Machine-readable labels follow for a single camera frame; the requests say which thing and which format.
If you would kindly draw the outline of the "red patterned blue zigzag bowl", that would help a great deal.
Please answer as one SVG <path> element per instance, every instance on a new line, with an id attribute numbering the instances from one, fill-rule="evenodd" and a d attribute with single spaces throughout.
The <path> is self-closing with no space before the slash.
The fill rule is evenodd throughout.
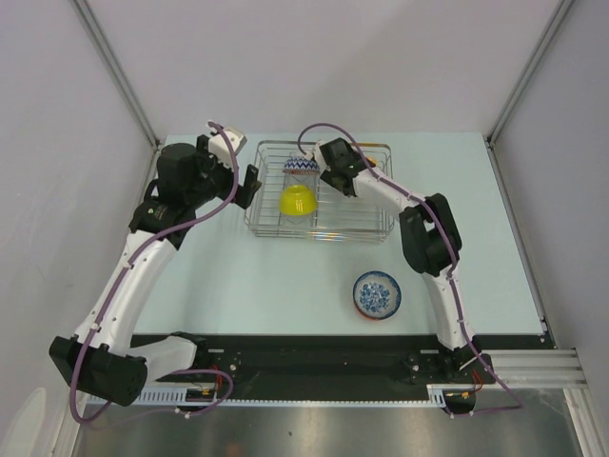
<path id="1" fill-rule="evenodd" d="M 321 173 L 319 164 L 306 156 L 290 156 L 285 160 L 283 173 L 296 176 L 317 176 Z"/>

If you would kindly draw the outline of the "yellow green bowl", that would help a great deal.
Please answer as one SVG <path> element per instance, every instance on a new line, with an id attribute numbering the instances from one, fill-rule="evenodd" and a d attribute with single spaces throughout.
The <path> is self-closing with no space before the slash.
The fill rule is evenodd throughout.
<path id="1" fill-rule="evenodd" d="M 317 210 L 314 191 L 304 185 L 294 185 L 284 189 L 280 195 L 279 211 L 287 216 L 305 216 Z"/>

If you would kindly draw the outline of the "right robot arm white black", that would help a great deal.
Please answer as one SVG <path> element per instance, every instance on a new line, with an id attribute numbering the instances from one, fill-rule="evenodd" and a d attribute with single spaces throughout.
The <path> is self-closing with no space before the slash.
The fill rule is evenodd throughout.
<path id="1" fill-rule="evenodd" d="M 343 138 L 320 141 L 313 149 L 321 178 L 347 197 L 364 199 L 399 222 L 403 256 L 427 287 L 436 335 L 443 346 L 441 375 L 460 382 L 480 355 L 465 317 L 458 278 L 462 239 L 446 198 L 404 189 Z"/>

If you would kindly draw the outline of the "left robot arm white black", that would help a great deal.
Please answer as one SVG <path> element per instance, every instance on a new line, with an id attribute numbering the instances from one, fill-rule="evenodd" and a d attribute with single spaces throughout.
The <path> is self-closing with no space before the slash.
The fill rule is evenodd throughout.
<path id="1" fill-rule="evenodd" d="M 206 340 L 174 332 L 135 348 L 135 325 L 163 269 L 200 219 L 196 211 L 215 198 L 247 209 L 261 186 L 258 170 L 239 172 L 237 155 L 246 144 L 238 130 L 215 125 L 194 144 L 162 148 L 156 177 L 134 211 L 121 260 L 104 292 L 69 338 L 57 336 L 49 357 L 70 392 L 131 405 L 144 386 L 180 371 L 204 378 L 210 369 Z"/>

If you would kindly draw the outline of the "blue white floral bowl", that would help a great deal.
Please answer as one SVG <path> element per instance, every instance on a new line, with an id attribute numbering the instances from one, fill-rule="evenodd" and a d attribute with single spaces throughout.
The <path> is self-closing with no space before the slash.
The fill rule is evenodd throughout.
<path id="1" fill-rule="evenodd" d="M 400 309 L 402 291 L 398 282 L 388 273 L 371 270 L 362 274 L 352 288 L 354 306 L 373 315 Z"/>

